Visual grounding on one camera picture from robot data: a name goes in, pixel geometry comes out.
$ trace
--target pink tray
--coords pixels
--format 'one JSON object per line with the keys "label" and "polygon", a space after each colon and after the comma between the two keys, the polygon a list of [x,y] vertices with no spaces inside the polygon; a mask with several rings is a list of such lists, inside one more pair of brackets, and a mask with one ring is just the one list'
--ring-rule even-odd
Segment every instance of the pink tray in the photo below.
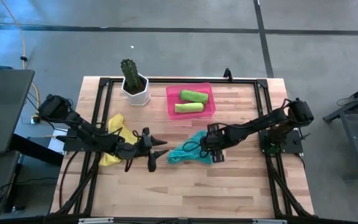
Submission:
{"label": "pink tray", "polygon": [[[176,113],[175,112],[175,103],[191,103],[189,101],[182,101],[179,96],[179,92],[182,90],[192,90],[198,91],[201,93],[208,94],[208,101],[204,105],[203,112],[196,113]],[[212,116],[215,113],[215,101],[212,94],[212,86],[210,83],[195,83],[189,85],[175,85],[167,86],[167,106],[168,106],[168,115],[170,119],[187,119],[187,118],[200,118],[206,116]]]}

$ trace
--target concrete floor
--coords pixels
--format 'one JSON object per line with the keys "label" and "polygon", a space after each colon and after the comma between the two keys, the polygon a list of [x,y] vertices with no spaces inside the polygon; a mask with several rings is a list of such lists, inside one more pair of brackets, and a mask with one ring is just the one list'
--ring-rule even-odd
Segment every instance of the concrete floor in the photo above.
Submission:
{"label": "concrete floor", "polygon": [[[6,0],[23,24],[111,27],[191,27],[257,29],[252,0]],[[358,30],[358,0],[261,0],[266,29]],[[11,23],[0,3],[0,22]],[[28,68],[41,97],[48,93],[78,99],[85,75],[120,75],[122,58],[156,76],[220,77],[226,67],[236,77],[266,78],[259,34],[50,32],[25,31]],[[267,35],[274,76],[284,78],[290,98],[306,100],[315,121],[304,132],[306,175],[315,213],[358,221],[357,160],[342,124],[322,117],[336,101],[358,90],[358,36]],[[21,68],[16,30],[0,30],[0,65]],[[28,122],[34,109],[24,106]],[[24,125],[22,136],[51,134],[48,125]],[[44,213],[50,205],[45,205]]]}

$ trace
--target yellow cloth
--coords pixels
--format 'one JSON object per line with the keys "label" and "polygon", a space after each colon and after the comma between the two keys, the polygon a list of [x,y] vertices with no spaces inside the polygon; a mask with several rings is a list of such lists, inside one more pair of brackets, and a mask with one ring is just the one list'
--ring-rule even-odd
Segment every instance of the yellow cloth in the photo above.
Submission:
{"label": "yellow cloth", "polygon": [[[109,120],[109,133],[117,131],[119,128],[122,128],[119,135],[125,139],[125,142],[128,142],[129,144],[135,144],[137,142],[137,138],[134,136],[132,131],[125,127],[124,117],[121,114],[116,114]],[[99,161],[99,166],[111,166],[119,162],[121,162],[121,159],[108,153],[104,153],[103,157]]]}

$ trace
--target teal cloth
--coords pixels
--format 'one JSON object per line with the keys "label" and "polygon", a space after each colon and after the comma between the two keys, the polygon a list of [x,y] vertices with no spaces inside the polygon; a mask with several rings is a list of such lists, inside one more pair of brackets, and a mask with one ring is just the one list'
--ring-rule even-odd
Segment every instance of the teal cloth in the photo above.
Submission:
{"label": "teal cloth", "polygon": [[[169,164],[177,164],[181,161],[197,160],[200,162],[204,162],[206,164],[212,164],[211,154],[208,154],[205,158],[200,157],[201,146],[199,146],[199,142],[200,142],[201,137],[204,137],[204,136],[206,136],[206,131],[199,131],[194,136],[187,139],[183,144],[176,147],[174,150],[170,151],[170,153],[167,157],[168,163]],[[183,148],[183,145],[189,141],[197,142],[197,144],[196,143],[188,143]]]}

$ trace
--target butcher block tabletop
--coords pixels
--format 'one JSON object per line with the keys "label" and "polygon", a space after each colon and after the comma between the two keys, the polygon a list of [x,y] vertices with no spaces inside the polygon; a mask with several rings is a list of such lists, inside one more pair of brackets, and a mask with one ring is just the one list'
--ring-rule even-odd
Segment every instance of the butcher block tabletop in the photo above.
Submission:
{"label": "butcher block tabletop", "polygon": [[[89,122],[93,115],[99,79],[84,77],[76,104],[76,112]],[[275,109],[287,97],[284,80],[267,80]],[[174,149],[199,130],[206,130],[209,123],[242,124],[258,117],[253,85],[213,83],[216,112],[212,117],[170,120],[165,88],[181,83],[150,83],[151,99],[144,107],[131,106],[121,91],[121,84],[114,83],[108,119],[120,113],[130,130],[141,133],[144,127],[149,127],[154,137],[168,142],[154,147],[156,150]],[[102,117],[106,92],[104,90],[102,96],[98,122]],[[260,93],[265,109],[263,91]],[[129,172],[124,172],[125,161],[110,167],[100,167],[91,216],[273,218],[267,168],[264,155],[259,149],[258,135],[248,136],[237,146],[225,149],[224,154],[225,162],[213,165],[197,161],[170,165],[166,153],[157,159],[157,170],[154,173],[147,170],[147,158],[134,159]],[[71,155],[72,152],[68,153],[63,160],[51,212],[58,210],[59,183]],[[62,190],[63,203],[78,186],[84,156],[84,152],[79,152],[68,168]],[[289,189],[306,211],[313,213],[302,161],[295,155],[283,154],[282,157]],[[84,191],[81,211],[85,207],[88,189]],[[280,208],[284,213],[282,193],[277,191]]]}

